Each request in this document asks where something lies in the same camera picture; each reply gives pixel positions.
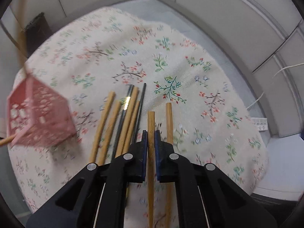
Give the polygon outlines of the black chopstick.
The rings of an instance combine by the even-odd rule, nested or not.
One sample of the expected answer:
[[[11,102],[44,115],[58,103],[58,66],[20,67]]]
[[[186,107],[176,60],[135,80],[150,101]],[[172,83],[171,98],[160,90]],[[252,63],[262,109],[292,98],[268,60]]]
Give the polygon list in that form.
[[[119,138],[120,138],[121,130],[122,130],[122,127],[123,127],[125,116],[126,116],[126,110],[128,108],[128,104],[129,104],[129,101],[130,101],[130,97],[131,97],[133,88],[134,88],[134,85],[131,84],[129,86],[127,95],[124,98],[123,103],[122,103],[123,109],[122,109],[121,116],[120,116],[119,126],[117,128],[117,133],[116,133],[116,137],[115,137],[115,141],[114,141],[114,145],[113,145],[113,152],[112,152],[112,158],[111,158],[111,160],[114,160],[114,158],[115,158],[115,154],[116,154],[117,146],[118,146],[118,143],[119,143]]]
[[[137,141],[137,134],[139,131],[139,126],[140,126],[140,119],[141,119],[141,112],[142,112],[142,106],[143,106],[143,102],[144,102],[145,91],[146,91],[146,83],[143,84],[143,88],[142,88],[139,109],[137,112],[137,119],[135,122],[134,132],[133,132],[132,140],[131,140],[132,143],[135,143]]]

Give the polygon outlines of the white power strip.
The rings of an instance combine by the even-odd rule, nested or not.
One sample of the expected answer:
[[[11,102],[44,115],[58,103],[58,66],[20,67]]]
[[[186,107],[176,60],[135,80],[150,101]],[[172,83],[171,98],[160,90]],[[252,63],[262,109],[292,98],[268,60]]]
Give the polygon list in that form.
[[[258,129],[258,131],[268,130],[267,118],[252,117],[251,120],[255,127]]]

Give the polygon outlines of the pink perforated utensil holder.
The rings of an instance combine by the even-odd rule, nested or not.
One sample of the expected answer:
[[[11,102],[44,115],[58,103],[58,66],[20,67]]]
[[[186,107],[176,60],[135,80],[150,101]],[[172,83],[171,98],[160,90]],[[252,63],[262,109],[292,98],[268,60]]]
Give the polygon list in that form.
[[[51,147],[76,135],[68,100],[32,75],[7,97],[11,146]]]

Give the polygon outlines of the floral tablecloth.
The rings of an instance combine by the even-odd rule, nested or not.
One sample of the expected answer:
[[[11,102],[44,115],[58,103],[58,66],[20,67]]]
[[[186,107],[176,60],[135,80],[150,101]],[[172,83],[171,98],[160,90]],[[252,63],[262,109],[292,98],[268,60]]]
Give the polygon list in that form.
[[[146,90],[141,130],[153,110],[165,139],[165,105],[171,102],[176,153],[198,165],[215,164],[248,194],[265,174],[265,144],[232,78],[202,46],[167,24],[111,7],[95,10],[52,35],[27,67],[68,100],[77,131],[77,141],[60,146],[10,148],[31,212],[88,163],[108,93],[123,99],[130,85]]]

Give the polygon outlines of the dark brown trash bin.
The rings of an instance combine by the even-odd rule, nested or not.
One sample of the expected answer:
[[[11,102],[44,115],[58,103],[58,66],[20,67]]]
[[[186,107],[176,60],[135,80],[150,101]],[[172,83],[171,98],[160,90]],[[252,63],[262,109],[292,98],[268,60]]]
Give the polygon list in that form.
[[[39,13],[25,27],[26,51],[30,57],[51,35],[52,31],[44,12]]]

